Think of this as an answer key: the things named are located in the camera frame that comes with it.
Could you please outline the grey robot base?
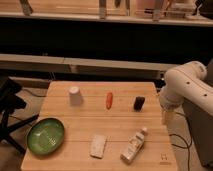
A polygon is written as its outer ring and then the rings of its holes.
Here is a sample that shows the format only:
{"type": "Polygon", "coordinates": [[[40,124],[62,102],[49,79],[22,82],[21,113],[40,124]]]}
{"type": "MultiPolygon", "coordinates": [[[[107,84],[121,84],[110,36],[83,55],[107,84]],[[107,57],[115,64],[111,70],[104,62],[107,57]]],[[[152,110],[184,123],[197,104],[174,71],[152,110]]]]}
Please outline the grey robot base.
{"type": "Polygon", "coordinates": [[[199,61],[186,66],[191,83],[183,110],[201,165],[213,169],[213,60],[208,66],[199,61]]]}

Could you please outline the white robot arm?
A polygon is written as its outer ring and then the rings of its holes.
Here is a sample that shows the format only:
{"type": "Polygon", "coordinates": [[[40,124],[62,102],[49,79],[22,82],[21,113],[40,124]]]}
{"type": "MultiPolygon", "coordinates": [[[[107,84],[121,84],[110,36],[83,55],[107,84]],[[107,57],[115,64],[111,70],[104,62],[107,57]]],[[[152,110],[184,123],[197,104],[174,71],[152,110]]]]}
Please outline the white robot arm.
{"type": "Polygon", "coordinates": [[[213,116],[213,87],[204,82],[206,76],[206,66],[199,61],[191,61],[166,71],[165,85],[159,92],[164,125],[173,119],[174,110],[185,99],[213,116]]]}

